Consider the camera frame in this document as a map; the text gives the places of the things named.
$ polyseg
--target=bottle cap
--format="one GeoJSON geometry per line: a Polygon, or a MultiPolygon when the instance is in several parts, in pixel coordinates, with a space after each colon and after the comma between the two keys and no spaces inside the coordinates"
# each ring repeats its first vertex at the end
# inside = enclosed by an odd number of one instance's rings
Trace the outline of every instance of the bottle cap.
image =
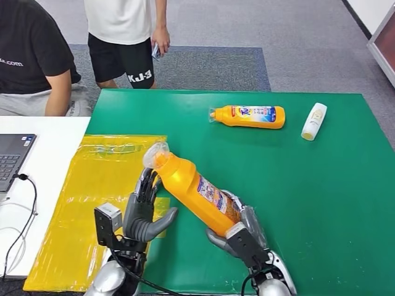
{"type": "Polygon", "coordinates": [[[143,164],[146,168],[159,168],[168,158],[170,150],[166,142],[157,142],[148,149],[143,157],[143,164]]]}
{"type": "Polygon", "coordinates": [[[304,130],[302,130],[302,138],[309,141],[313,141],[318,132],[318,128],[319,126],[315,123],[307,125],[305,128],[304,128],[304,130]]]}
{"type": "Polygon", "coordinates": [[[215,109],[214,108],[208,109],[208,121],[209,122],[215,121],[215,109]]]}

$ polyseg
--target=small white bottle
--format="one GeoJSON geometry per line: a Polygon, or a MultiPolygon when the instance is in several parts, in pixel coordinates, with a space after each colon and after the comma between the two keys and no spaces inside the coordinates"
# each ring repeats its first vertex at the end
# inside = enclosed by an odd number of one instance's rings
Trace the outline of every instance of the small white bottle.
{"type": "Polygon", "coordinates": [[[326,114],[327,107],[321,103],[316,103],[309,113],[309,116],[302,129],[302,138],[313,141],[321,127],[326,114]]]}

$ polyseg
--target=gray pants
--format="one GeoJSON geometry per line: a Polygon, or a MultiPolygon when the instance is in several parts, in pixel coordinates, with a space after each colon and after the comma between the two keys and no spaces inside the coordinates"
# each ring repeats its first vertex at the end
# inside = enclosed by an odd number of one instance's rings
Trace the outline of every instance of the gray pants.
{"type": "MultiPolygon", "coordinates": [[[[0,94],[0,116],[44,116],[51,94],[0,94]]],[[[71,86],[71,97],[66,116],[91,116],[88,89],[82,82],[71,86]]]]}

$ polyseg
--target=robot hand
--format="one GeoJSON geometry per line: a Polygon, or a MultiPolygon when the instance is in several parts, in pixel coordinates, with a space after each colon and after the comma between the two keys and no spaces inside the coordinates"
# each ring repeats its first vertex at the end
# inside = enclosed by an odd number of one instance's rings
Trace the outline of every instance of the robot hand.
{"type": "MultiPolygon", "coordinates": [[[[240,211],[241,222],[232,227],[227,237],[221,237],[210,228],[206,229],[208,240],[232,256],[242,259],[248,268],[252,286],[259,296],[296,295],[296,288],[284,262],[270,250],[254,208],[245,205],[239,197],[222,190],[240,211]]],[[[246,281],[243,283],[242,294],[246,281]]]]}
{"type": "Polygon", "coordinates": [[[154,202],[158,186],[162,184],[156,171],[144,168],[131,193],[123,219],[123,235],[139,242],[149,242],[171,224],[178,213],[177,208],[170,208],[165,216],[153,222],[154,202]]]}
{"type": "Polygon", "coordinates": [[[154,184],[156,178],[156,173],[152,169],[144,168],[142,171],[134,191],[128,201],[123,223],[121,212],[110,203],[105,203],[94,210],[99,244],[111,249],[123,266],[117,261],[106,262],[96,275],[85,296],[137,293],[138,281],[136,277],[126,274],[125,267],[137,277],[141,276],[147,243],[168,228],[178,213],[177,208],[171,208],[165,216],[153,221],[154,202],[158,186],[161,183],[158,178],[154,184]],[[118,240],[114,232],[122,224],[123,238],[118,240]]]}

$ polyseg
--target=white desk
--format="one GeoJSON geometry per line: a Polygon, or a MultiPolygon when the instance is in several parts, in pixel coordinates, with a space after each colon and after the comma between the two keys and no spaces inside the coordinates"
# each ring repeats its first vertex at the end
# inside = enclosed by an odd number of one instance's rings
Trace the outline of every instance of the white desk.
{"type": "MultiPolygon", "coordinates": [[[[52,217],[57,198],[82,139],[89,117],[0,117],[0,134],[36,134],[19,173],[24,173],[37,186],[37,212],[27,236],[15,244],[8,256],[8,275],[29,275],[52,217]]],[[[17,179],[8,192],[9,200],[0,202],[0,275],[3,274],[7,250],[19,235],[29,216],[34,190],[29,181],[17,179]],[[23,205],[10,205],[12,203],[23,205]]]]}

